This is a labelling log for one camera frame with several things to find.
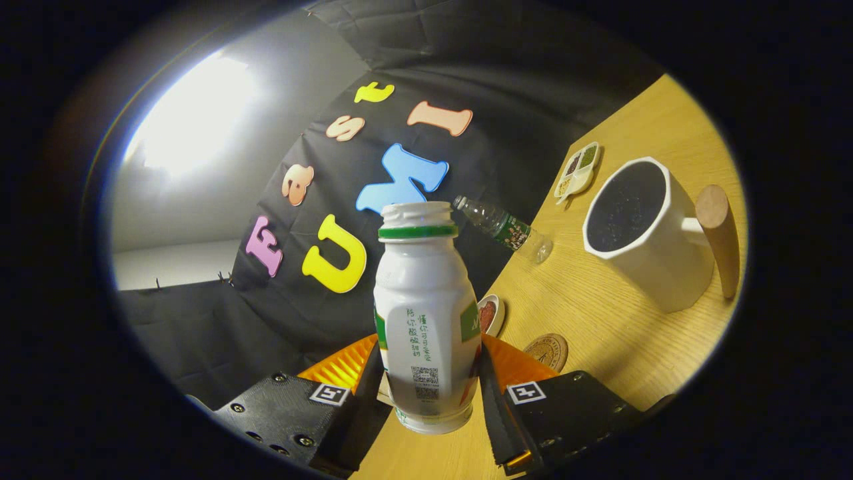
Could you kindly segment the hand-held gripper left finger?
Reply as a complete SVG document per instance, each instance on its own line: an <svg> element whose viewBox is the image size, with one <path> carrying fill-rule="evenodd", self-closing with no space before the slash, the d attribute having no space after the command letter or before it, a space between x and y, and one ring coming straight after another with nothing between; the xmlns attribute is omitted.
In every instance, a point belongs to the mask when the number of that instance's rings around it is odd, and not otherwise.
<svg viewBox="0 0 853 480"><path fill-rule="evenodd" d="M392 408L379 401L384 375L377 335L298 375L273 373L213 413L213 419L311 472L359 470Z"/></svg>

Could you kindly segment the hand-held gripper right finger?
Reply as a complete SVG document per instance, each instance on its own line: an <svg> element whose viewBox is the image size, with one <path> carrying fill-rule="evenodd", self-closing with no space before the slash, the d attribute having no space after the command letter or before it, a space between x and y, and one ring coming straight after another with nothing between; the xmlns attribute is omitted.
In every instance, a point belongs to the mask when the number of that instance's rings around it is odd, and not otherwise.
<svg viewBox="0 0 853 480"><path fill-rule="evenodd" d="M585 371L555 373L506 341L482 335L478 378L494 462L509 476L554 471L643 419Z"/></svg>

